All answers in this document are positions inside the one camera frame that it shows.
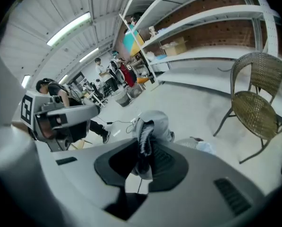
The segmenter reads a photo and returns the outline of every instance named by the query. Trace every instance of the sneaker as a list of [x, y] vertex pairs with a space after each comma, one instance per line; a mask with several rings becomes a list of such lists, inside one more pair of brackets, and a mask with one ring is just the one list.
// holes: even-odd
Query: sneaker
[[108, 131], [106, 136], [102, 136], [103, 144], [106, 144], [108, 142], [110, 134], [111, 133]]

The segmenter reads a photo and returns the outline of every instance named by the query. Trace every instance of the black vent slot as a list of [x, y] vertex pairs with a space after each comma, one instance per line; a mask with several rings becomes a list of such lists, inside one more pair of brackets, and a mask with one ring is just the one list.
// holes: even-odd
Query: black vent slot
[[233, 211], [235, 216], [238, 216], [242, 212], [251, 207], [246, 198], [235, 188], [235, 186], [225, 178], [221, 178], [214, 181], [215, 186], [224, 197], [225, 201]]

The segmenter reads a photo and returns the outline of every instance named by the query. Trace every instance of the black pants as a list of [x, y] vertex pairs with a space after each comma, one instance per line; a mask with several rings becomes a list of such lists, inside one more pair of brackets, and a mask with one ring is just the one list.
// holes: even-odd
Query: black pants
[[117, 91], [119, 88], [118, 88], [118, 85], [116, 83], [116, 81], [113, 79], [113, 78], [109, 78], [107, 81], [106, 81], [107, 85], [111, 87], [111, 89], [115, 92]]
[[96, 121], [91, 120], [89, 130], [95, 132], [98, 135], [107, 136], [108, 132], [103, 129], [103, 125], [98, 124]]

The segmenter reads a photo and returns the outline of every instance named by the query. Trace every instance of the black hair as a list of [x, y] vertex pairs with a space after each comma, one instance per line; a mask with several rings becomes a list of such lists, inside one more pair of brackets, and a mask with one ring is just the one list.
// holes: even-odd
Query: black hair
[[54, 81], [53, 79], [49, 79], [49, 78], [43, 78], [42, 80], [37, 81], [36, 83], [37, 92], [40, 92], [41, 85], [47, 85], [50, 82], [56, 82], [56, 81]]

